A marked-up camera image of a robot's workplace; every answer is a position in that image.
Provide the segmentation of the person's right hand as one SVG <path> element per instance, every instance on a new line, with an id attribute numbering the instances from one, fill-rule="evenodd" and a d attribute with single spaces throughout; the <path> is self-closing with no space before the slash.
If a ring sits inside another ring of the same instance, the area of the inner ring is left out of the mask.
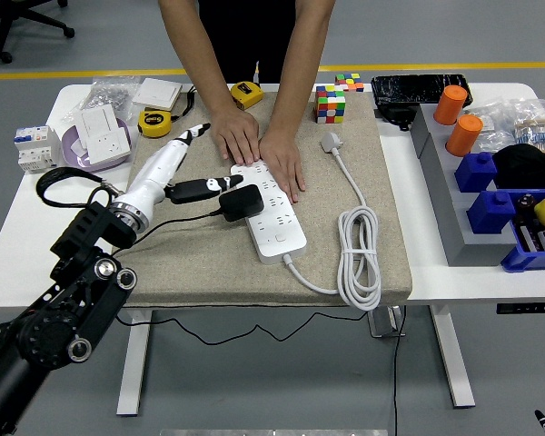
<path id="1" fill-rule="evenodd" d="M 259 125 L 235 105 L 217 109 L 211 116 L 211 137 L 224 160 L 252 164 L 260 159 Z"/>

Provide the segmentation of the person's left hand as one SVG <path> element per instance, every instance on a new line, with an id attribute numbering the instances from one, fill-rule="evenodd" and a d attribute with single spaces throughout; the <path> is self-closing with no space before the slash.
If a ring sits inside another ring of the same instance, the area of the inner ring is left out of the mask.
<path id="1" fill-rule="evenodd" d="M 291 203 L 297 203 L 306 186 L 294 135 L 269 129 L 259 142 L 259 151 L 279 188 Z"/>

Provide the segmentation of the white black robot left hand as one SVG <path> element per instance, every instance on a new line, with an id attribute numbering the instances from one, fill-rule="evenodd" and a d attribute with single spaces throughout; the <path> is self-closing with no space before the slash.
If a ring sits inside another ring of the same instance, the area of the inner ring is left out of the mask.
<path id="1" fill-rule="evenodd" d="M 152 221 L 154 206 L 165 198 L 169 198 L 175 204 L 195 203 L 214 198 L 241 183 L 243 181 L 241 175 L 231 175 L 196 179 L 168 186 L 183 163 L 192 140 L 202 136 L 210 126 L 198 124 L 155 152 L 136 175 L 126 193 L 112 202 L 110 210 L 116 214 L 130 216 L 139 221 L 140 226 L 144 226 Z"/>

